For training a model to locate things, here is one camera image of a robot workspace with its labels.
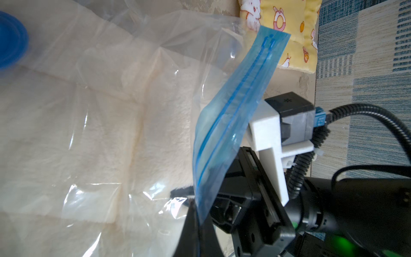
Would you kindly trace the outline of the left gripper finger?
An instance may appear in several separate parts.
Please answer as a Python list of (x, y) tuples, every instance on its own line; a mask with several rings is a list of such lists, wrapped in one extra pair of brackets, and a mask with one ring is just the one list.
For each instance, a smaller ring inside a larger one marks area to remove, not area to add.
[(174, 257), (223, 257), (210, 215), (203, 223), (194, 200), (190, 200), (183, 230)]

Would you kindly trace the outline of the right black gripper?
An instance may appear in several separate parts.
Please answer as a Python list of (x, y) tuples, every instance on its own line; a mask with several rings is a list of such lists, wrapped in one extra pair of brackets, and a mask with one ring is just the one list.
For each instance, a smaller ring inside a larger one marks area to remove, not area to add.
[[(193, 187), (171, 191), (186, 198)], [(209, 214), (214, 228), (231, 235), (236, 257), (276, 257), (295, 239), (295, 229), (257, 155), (242, 147), (231, 164)]]

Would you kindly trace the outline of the yellow cartoon print blanket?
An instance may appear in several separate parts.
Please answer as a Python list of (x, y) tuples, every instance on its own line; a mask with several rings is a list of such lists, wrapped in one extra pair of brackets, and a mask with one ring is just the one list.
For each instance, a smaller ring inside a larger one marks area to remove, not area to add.
[(281, 69), (313, 74), (318, 61), (316, 26), (321, 0), (242, 0), (239, 17), (257, 33), (261, 27), (290, 35), (278, 63)]

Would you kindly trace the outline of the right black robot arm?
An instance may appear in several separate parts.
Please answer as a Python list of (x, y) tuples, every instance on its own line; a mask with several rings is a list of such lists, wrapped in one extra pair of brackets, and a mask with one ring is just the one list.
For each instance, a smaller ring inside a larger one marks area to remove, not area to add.
[(365, 115), (380, 121), (406, 154), (411, 133), (389, 111), (354, 103), (326, 114), (289, 95), (262, 101), (251, 119), (250, 147), (237, 151), (210, 209), (189, 207), (174, 255), (220, 257), (214, 227), (233, 238), (238, 257), (297, 256), (314, 247), (310, 232), (333, 235), (334, 256), (408, 257), (411, 254), (411, 168), (349, 166), (330, 180), (306, 172), (329, 135), (328, 124)]

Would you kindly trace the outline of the blue vacuum valve cap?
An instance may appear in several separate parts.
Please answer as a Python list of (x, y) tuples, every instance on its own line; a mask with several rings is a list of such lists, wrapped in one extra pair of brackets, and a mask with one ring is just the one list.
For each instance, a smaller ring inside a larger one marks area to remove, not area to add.
[(1, 11), (1, 70), (17, 63), (27, 52), (26, 27), (14, 16)]

